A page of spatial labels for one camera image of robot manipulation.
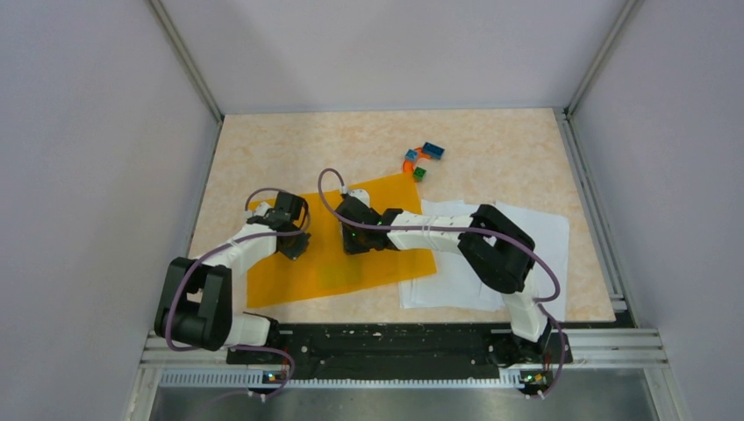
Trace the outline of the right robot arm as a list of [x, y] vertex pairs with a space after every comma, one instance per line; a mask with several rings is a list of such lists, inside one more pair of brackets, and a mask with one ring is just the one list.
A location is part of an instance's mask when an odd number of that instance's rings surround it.
[[345, 194], [334, 210], [348, 254], [382, 250], [430, 250], [460, 255], [481, 283], [499, 293], [511, 320], [511, 351], [537, 361], [550, 348], [552, 327], [528, 283], [543, 261], [533, 239], [495, 206], [481, 204], [469, 215], [426, 216], [402, 209], [379, 213]]

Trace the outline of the orange plastic clip folder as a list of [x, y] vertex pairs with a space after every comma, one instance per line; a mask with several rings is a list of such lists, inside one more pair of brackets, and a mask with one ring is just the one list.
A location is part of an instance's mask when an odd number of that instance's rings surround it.
[[319, 194], [302, 197], [310, 205], [309, 246], [296, 260], [276, 253], [253, 266], [247, 272], [248, 307], [346, 294], [437, 272], [433, 253], [424, 249], [345, 253], [340, 223]]

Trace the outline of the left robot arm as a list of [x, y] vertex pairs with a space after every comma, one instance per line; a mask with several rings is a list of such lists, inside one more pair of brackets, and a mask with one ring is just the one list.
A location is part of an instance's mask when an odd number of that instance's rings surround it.
[[245, 222], [222, 244], [190, 259], [173, 259], [154, 320], [155, 334], [179, 351], [247, 346], [260, 362], [281, 352], [275, 320], [248, 312], [247, 273], [276, 254], [296, 260], [308, 248], [307, 200], [277, 190], [273, 203], [245, 211]]

